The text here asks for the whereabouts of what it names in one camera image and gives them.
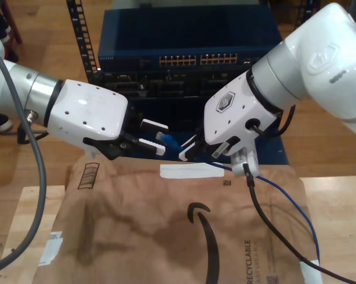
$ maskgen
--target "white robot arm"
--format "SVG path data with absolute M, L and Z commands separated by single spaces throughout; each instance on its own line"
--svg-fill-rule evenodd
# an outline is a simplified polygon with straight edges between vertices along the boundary
M 356 133 L 356 23 L 330 4 L 207 102 L 204 129 L 179 157 L 231 156 L 235 175 L 258 174 L 253 126 L 266 130 L 283 109 L 311 96 Z
M 0 55 L 4 47 L 0 42 Z M 126 133 L 132 109 L 127 99 L 88 83 L 57 80 L 32 69 L 5 61 L 29 122 L 47 127 L 47 132 L 80 147 L 93 156 L 108 159 L 135 151 L 163 155 L 165 148 Z M 0 72 L 0 113 L 17 116 L 8 85 Z M 168 127 L 142 120 L 139 127 L 167 132 Z

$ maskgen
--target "black arrow smile logo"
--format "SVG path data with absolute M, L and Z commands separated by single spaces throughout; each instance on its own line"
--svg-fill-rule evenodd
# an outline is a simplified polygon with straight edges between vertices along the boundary
M 209 209 L 208 206 L 205 204 L 199 202 L 190 203 L 187 209 L 187 217 L 191 223 L 194 223 L 195 208 L 200 208 L 207 212 L 211 212 L 211 209 Z M 206 234 L 206 240 L 207 240 L 208 270 L 207 270 L 206 284 L 217 284 L 219 281 L 219 274 L 220 274 L 219 247 L 217 246 L 217 241 L 214 236 L 214 232 L 207 219 L 200 212 L 197 215 L 199 216 L 201 225 L 203 225 L 204 233 Z

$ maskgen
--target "gray cable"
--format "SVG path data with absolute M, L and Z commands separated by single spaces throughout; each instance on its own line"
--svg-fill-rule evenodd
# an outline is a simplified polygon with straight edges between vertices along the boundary
M 30 226 L 30 229 L 23 239 L 23 241 L 18 245 L 17 248 L 12 249 L 12 253 L 4 257 L 3 259 L 0 260 L 0 270 L 3 269 L 4 267 L 8 266 L 11 264 L 17 257 L 21 255 L 21 253 L 24 252 L 24 250 L 29 246 L 31 241 L 33 240 L 34 236 L 36 235 L 36 232 L 40 226 L 42 215 L 43 215 L 43 210 L 45 206 L 45 200 L 46 200 L 46 172 L 45 172 L 45 165 L 43 163 L 42 155 L 40 148 L 38 147 L 37 141 L 33 135 L 33 132 L 26 120 L 25 113 L 23 110 L 23 106 L 21 105 L 21 101 L 18 97 L 17 90 L 13 84 L 11 75 L 9 74 L 9 71 L 7 67 L 5 66 L 5 63 L 3 59 L 0 56 L 0 70 L 5 78 L 5 81 L 8 84 L 9 91 L 11 93 L 17 115 L 20 118 L 21 123 L 23 124 L 24 130 L 26 134 L 28 135 L 31 147 L 34 152 L 34 156 L 37 161 L 38 165 L 38 170 L 39 170 L 39 177 L 40 177 L 40 193 L 38 197 L 38 204 L 37 204 L 37 209 L 36 209 L 36 214 L 33 219 L 33 223 Z

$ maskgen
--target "cable connector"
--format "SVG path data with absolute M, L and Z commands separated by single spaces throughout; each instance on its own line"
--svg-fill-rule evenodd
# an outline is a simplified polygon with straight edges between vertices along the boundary
M 167 147 L 176 149 L 178 151 L 183 150 L 183 147 L 179 145 L 177 141 L 174 140 L 173 136 L 158 132 L 155 137 L 158 141 L 162 142 Z
M 246 184 L 248 185 L 249 188 L 254 187 L 255 186 L 254 177 L 250 171 L 249 164 L 245 163 L 242 166 L 243 166 L 243 170 L 245 171 Z

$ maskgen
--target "white label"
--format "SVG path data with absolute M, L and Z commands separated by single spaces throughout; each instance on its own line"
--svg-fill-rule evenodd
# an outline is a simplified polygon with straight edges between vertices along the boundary
M 45 245 L 45 249 L 43 250 L 43 254 L 41 256 L 41 260 L 38 266 L 50 264 L 52 260 L 57 256 L 63 241 L 63 238 L 60 237 L 61 235 L 61 231 L 50 233 L 49 239 Z
M 311 262 L 319 265 L 318 260 L 312 260 Z M 300 268 L 302 269 L 305 284 L 323 284 L 320 271 L 306 265 L 304 262 L 300 262 Z
M 224 176 L 224 169 L 210 164 L 162 164 L 161 177 L 165 179 L 201 179 Z
M 217 148 L 217 150 L 215 152 L 213 152 L 212 157 L 217 159 L 225 151 L 225 149 L 228 146 L 229 146 L 229 143 L 225 141 L 223 144 L 220 145 L 219 148 Z

